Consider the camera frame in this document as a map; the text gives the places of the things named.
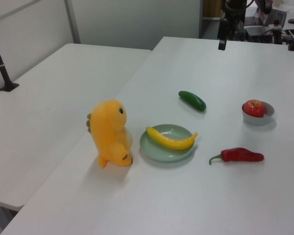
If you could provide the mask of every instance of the white wall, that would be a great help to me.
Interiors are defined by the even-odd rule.
[[[198,38],[202,0],[71,0],[82,44],[153,49],[163,36]]]
[[[64,0],[41,0],[0,20],[0,54],[12,81],[72,42]]]

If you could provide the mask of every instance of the chili pepper stem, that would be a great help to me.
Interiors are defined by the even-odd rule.
[[[211,165],[211,160],[216,159],[216,158],[221,158],[221,159],[222,159],[222,155],[219,154],[219,155],[216,155],[216,156],[214,156],[213,158],[211,158],[211,159],[209,160],[209,165]]]

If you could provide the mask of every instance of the white bowl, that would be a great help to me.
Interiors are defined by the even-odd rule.
[[[263,102],[265,106],[265,115],[263,117],[253,117],[243,111],[244,104],[242,105],[243,120],[254,126],[263,126],[273,120],[274,108],[266,102]]]

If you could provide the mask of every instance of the red chili pepper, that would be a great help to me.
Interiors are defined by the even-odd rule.
[[[241,161],[241,162],[260,162],[264,159],[261,153],[253,153],[245,148],[231,148],[221,151],[221,154],[211,158],[209,164],[211,165],[211,160],[215,158],[221,158],[224,162],[229,161]]]

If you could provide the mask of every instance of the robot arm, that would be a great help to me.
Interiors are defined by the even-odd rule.
[[[220,19],[218,30],[219,50],[225,50],[226,41],[245,39],[245,11],[247,0],[222,0],[221,10],[224,18]]]

